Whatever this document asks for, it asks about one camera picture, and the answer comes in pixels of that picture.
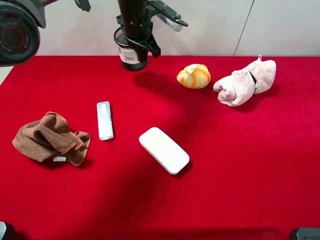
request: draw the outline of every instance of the brown towel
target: brown towel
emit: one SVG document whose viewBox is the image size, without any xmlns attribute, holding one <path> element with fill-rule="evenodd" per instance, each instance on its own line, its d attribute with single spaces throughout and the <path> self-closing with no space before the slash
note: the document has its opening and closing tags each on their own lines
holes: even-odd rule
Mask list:
<svg viewBox="0 0 320 240">
<path fill-rule="evenodd" d="M 41 120 L 20 128 L 12 143 L 20 153 L 33 160 L 62 159 L 79 166 L 86 157 L 90 140 L 88 133 L 71 132 L 65 118 L 48 112 Z"/>
</svg>

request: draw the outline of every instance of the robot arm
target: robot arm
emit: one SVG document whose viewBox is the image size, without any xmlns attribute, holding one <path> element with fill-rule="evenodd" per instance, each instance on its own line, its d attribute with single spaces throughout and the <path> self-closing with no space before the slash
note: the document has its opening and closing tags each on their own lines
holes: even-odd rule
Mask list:
<svg viewBox="0 0 320 240">
<path fill-rule="evenodd" d="M 57 0 L 0 0 L 0 67 L 23 64 L 38 51 L 38 27 L 46 27 L 45 6 Z M 83 11 L 91 9 L 89 0 L 74 0 Z M 148 63 L 148 52 L 161 55 L 152 35 L 151 18 L 157 15 L 179 32 L 188 24 L 172 8 L 160 0 L 118 0 L 120 27 L 114 33 L 123 66 L 140 70 Z"/>
</svg>

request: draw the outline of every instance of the camera lens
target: camera lens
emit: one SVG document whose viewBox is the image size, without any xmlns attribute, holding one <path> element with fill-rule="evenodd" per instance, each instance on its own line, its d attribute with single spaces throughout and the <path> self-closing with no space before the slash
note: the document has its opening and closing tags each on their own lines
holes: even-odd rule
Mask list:
<svg viewBox="0 0 320 240">
<path fill-rule="evenodd" d="M 0 61 L 25 63 L 36 54 L 39 44 L 38 26 L 28 10 L 15 1 L 0 0 Z"/>
<path fill-rule="evenodd" d="M 0 49 L 8 55 L 21 55 L 32 44 L 30 29 L 16 18 L 0 20 Z"/>
</svg>

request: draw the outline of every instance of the white remote control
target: white remote control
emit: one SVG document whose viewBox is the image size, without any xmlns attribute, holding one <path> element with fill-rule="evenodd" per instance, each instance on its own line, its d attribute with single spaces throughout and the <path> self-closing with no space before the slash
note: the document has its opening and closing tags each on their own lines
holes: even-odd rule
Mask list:
<svg viewBox="0 0 320 240">
<path fill-rule="evenodd" d="M 112 128 L 110 103 L 108 101 L 99 102 L 96 105 L 98 114 L 98 131 L 100 140 L 108 140 L 114 138 Z"/>
</svg>

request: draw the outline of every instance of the red fabric surface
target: red fabric surface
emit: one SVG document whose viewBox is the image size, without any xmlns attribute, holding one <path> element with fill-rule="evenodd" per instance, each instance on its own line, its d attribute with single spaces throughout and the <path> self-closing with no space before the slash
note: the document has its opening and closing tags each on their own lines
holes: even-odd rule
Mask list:
<svg viewBox="0 0 320 240">
<path fill-rule="evenodd" d="M 0 86 L 0 221 L 22 240 L 280 240 L 320 227 L 320 58 L 272 59 L 272 88 L 234 108 L 213 83 L 187 89 L 176 75 L 200 63 L 215 82 L 256 57 L 162 56 L 139 72 L 117 56 L 16 66 Z M 98 137 L 103 101 L 112 107 L 109 141 Z M 19 128 L 48 111 L 91 135 L 80 167 L 14 149 Z M 140 146 L 151 127 L 189 154 L 178 175 Z"/>
</svg>

